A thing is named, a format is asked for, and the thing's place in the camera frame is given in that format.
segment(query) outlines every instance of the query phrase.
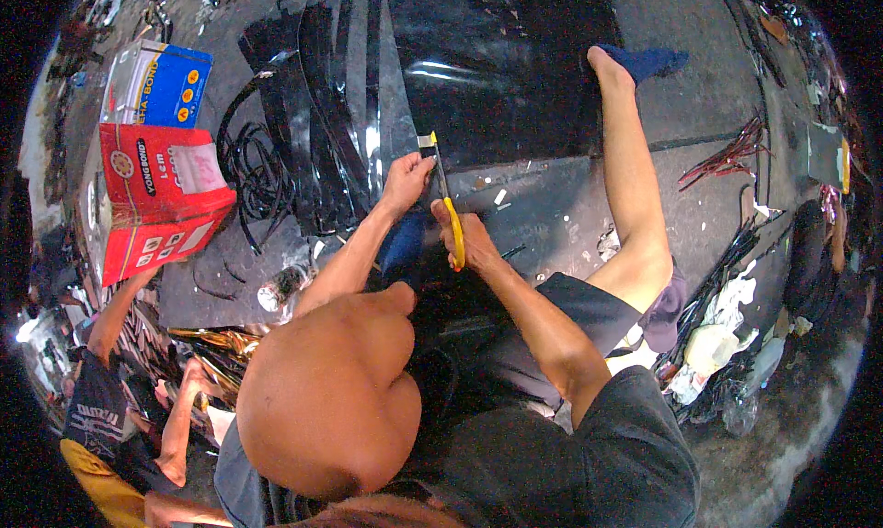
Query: yellow cloth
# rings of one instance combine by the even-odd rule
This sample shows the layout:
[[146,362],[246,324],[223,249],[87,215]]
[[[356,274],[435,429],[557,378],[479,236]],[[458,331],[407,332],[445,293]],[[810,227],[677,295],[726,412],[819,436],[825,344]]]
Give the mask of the yellow cloth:
[[144,523],[144,496],[119,478],[108,464],[73,440],[61,440],[61,455],[112,526],[147,526]]

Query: yellow scissors handle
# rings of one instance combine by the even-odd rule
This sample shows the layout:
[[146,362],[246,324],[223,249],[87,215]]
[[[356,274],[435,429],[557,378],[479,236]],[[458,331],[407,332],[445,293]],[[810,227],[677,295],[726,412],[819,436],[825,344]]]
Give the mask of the yellow scissors handle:
[[444,198],[444,204],[447,206],[447,212],[450,213],[450,227],[454,230],[454,248],[457,251],[454,254],[454,271],[459,271],[466,265],[466,244],[463,240],[463,226],[460,225],[460,218],[457,215],[457,210],[454,209],[454,203],[450,201],[450,197]]

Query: scissors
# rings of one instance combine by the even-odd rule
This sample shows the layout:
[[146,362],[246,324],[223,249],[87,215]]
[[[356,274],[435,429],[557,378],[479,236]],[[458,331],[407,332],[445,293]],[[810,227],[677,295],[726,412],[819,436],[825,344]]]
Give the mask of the scissors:
[[466,244],[463,240],[463,226],[460,225],[460,217],[457,210],[454,209],[454,203],[450,199],[450,192],[447,191],[447,178],[442,168],[442,156],[439,155],[439,141],[436,138],[436,132],[429,135],[417,137],[417,146],[420,148],[436,149],[436,168],[438,169],[439,187],[441,188],[441,200],[447,207],[447,213],[450,214],[450,227],[454,231],[454,271],[459,272],[466,265]]

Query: dark blue sock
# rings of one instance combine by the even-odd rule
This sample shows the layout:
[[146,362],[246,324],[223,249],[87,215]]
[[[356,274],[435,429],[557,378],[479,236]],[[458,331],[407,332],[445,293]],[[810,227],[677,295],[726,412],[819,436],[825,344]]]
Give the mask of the dark blue sock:
[[377,264],[381,268],[384,286],[405,281],[414,291],[419,288],[419,281],[414,278],[413,266],[423,248],[427,220],[428,215],[425,212],[408,212],[383,240],[377,253]]
[[648,48],[629,52],[625,49],[599,43],[610,58],[620,63],[631,74],[635,85],[652,76],[668,76],[687,65],[690,55],[670,48]]

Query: yong bond glue box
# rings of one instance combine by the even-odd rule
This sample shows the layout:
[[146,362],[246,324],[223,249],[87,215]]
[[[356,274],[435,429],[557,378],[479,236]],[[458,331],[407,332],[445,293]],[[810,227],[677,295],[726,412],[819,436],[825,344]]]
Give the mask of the yong bond glue box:
[[86,192],[85,233],[102,286],[203,248],[236,202],[211,135],[117,124],[99,134],[106,193]]

